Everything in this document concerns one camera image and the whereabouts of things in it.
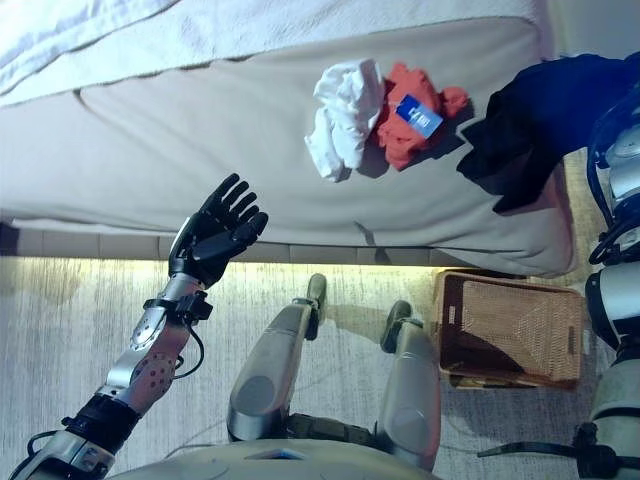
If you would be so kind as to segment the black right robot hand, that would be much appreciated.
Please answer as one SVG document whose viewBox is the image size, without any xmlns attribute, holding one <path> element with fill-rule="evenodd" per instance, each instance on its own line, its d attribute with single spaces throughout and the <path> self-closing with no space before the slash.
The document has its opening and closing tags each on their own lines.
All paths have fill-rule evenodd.
<svg viewBox="0 0 640 480">
<path fill-rule="evenodd" d="M 595 122 L 589 149 L 592 152 L 606 151 L 620 134 L 638 124 L 639 87 L 636 86 Z"/>
</svg>

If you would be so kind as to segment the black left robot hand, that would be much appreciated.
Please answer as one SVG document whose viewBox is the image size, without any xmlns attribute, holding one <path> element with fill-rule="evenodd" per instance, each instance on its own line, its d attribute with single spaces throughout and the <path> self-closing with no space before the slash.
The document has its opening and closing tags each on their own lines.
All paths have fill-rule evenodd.
<svg viewBox="0 0 640 480">
<path fill-rule="evenodd" d="M 224 179 L 174 239 L 169 275 L 188 275 L 205 289 L 217 283 L 230 260 L 253 245 L 268 223 L 268 215 L 256 200 L 257 195 L 238 174 Z"/>
</svg>

